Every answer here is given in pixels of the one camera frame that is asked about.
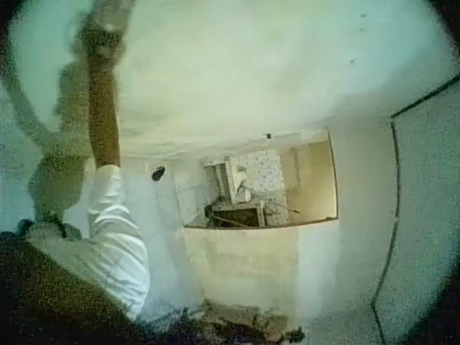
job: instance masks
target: patterned wallpaper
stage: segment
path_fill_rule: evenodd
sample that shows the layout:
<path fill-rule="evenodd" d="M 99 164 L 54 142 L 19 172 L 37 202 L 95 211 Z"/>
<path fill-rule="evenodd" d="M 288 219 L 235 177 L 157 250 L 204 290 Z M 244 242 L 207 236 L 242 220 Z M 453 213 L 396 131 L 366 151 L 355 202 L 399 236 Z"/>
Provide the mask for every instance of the patterned wallpaper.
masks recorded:
<path fill-rule="evenodd" d="M 276 150 L 266 149 L 231 157 L 230 163 L 232 167 L 246 169 L 247 179 L 244 181 L 244 186 L 252 192 L 253 197 L 259 196 L 265 201 L 267 225 L 289 223 L 288 210 L 282 207 L 287 207 L 288 203 L 281 158 Z"/>

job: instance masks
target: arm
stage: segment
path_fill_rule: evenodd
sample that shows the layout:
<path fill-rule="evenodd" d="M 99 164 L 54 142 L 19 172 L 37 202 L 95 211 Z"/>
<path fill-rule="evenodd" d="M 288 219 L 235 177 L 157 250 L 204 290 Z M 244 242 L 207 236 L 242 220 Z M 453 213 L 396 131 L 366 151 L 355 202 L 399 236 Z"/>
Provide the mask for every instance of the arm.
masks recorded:
<path fill-rule="evenodd" d="M 114 51 L 120 37 L 93 30 L 85 41 L 89 77 L 89 134 L 97 168 L 120 166 L 119 133 L 115 116 L 113 58 L 101 47 Z"/>

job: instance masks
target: white ceiling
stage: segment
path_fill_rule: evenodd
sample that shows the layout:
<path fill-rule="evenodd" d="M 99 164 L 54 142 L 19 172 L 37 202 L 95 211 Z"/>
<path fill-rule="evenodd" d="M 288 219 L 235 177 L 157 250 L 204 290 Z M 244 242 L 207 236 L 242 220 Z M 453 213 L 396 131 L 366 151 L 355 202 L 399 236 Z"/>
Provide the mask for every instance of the white ceiling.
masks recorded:
<path fill-rule="evenodd" d="M 12 30 L 25 92 L 50 129 L 67 85 L 63 138 L 86 133 L 86 74 L 77 64 L 59 77 L 89 8 L 33 1 Z M 330 116 L 388 116 L 458 71 L 421 0 L 138 0 L 116 71 L 122 151 L 204 153 Z"/>

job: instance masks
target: white shirt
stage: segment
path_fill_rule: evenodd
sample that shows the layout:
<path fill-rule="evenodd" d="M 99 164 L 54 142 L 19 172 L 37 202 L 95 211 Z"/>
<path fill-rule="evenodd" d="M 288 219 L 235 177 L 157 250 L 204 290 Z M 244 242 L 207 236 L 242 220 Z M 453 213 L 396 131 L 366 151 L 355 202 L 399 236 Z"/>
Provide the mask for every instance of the white shirt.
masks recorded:
<path fill-rule="evenodd" d="M 101 286 L 135 320 L 150 288 L 150 271 L 147 249 L 124 200 L 120 168 L 105 165 L 93 184 L 89 239 L 63 239 L 56 224 L 37 223 L 27 241 L 80 279 Z"/>

